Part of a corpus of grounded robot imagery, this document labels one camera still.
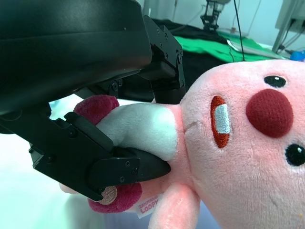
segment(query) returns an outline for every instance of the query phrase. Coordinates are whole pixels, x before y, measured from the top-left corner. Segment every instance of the cable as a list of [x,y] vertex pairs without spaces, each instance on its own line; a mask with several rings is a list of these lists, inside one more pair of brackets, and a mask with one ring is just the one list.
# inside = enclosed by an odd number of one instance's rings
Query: cable
[[240,45],[241,45],[241,47],[242,47],[242,53],[243,53],[243,61],[245,61],[245,59],[244,59],[243,38],[242,38],[242,32],[241,32],[241,30],[240,30],[240,23],[239,23],[239,17],[238,17],[238,10],[237,10],[237,6],[236,6],[236,0],[234,0],[234,7],[235,7],[236,18],[237,18],[237,23],[238,23],[238,30],[239,30],[239,37],[240,37]]
[[250,27],[249,27],[249,30],[248,30],[248,34],[250,34],[250,30],[252,29],[253,22],[254,22],[254,20],[255,20],[255,18],[256,18],[256,15],[257,15],[257,12],[258,12],[259,7],[261,6],[261,3],[262,3],[262,0],[259,0],[258,6],[257,6],[257,8],[256,8],[255,14],[254,14],[254,16],[253,16],[253,18],[252,18],[252,22],[251,22]]
[[285,48],[288,48],[290,45],[292,45],[294,42],[296,42],[296,40],[299,39],[299,37],[303,34],[304,31],[305,31],[305,27],[302,28],[302,30],[298,33],[298,35],[292,41],[290,41],[287,45],[285,45]]
[[175,9],[174,9],[174,11],[173,11],[173,20],[172,20],[172,22],[175,21],[177,5],[178,5],[178,0],[175,0]]
[[193,22],[193,20],[195,20],[201,14],[202,11],[203,11],[203,5],[202,5],[202,9],[192,19],[190,19],[185,25],[180,26],[176,29],[170,30],[170,32],[173,33],[173,32],[177,32],[179,30],[183,30],[186,26],[188,26],[191,22]]
[[292,21],[290,22],[290,25],[289,25],[289,27],[288,27],[288,29],[287,29],[287,31],[286,31],[285,37],[284,37],[282,43],[280,44],[279,48],[277,49],[276,53],[278,53],[279,49],[281,50],[280,52],[282,52],[282,51],[285,49],[284,42],[286,41],[287,35],[288,35],[288,33],[289,33],[289,31],[290,31],[292,25],[294,24],[294,22],[295,22],[295,20],[292,20]]
[[[239,12],[239,7],[240,7],[240,0],[238,0],[237,12]],[[233,18],[232,28],[234,28],[235,19],[236,19],[236,15],[235,15],[234,18]]]

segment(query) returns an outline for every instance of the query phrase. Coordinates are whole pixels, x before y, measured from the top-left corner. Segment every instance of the plush mouth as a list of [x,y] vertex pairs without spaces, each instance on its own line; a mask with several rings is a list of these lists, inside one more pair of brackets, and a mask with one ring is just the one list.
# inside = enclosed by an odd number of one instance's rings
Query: plush mouth
[[211,121],[214,140],[219,148],[228,144],[230,137],[230,120],[225,100],[215,96],[211,102]]

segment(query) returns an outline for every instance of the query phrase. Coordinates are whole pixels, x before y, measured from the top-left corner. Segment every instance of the plush toy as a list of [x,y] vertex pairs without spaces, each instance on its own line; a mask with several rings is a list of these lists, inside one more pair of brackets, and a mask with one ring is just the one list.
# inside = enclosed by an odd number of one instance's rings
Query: plush toy
[[108,187],[91,208],[153,211],[150,229],[194,229],[202,200],[223,229],[304,229],[304,91],[304,63],[272,60],[213,68],[179,105],[84,100],[75,112],[115,146],[157,155],[172,169]]

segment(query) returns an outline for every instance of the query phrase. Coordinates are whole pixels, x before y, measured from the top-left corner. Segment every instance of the robot arm in background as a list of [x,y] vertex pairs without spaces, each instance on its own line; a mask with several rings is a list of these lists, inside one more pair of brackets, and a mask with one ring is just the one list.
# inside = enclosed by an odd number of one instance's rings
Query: robot arm in background
[[0,11],[0,132],[30,143],[36,170],[94,201],[105,187],[170,172],[154,155],[114,147],[76,113],[51,120],[48,103],[73,93],[118,97],[124,77],[138,74],[157,103],[178,104],[183,51],[166,27],[143,17],[134,0],[5,1]]

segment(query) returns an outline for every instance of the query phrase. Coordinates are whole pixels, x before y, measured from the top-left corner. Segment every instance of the plush arm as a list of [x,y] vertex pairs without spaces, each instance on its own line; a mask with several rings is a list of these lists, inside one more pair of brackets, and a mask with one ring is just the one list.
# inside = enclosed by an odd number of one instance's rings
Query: plush arm
[[195,229],[199,211],[199,196],[186,185],[172,184],[158,203],[149,229]]
[[177,150],[174,114],[159,104],[131,104],[112,110],[97,125],[115,146],[137,148],[164,161]]

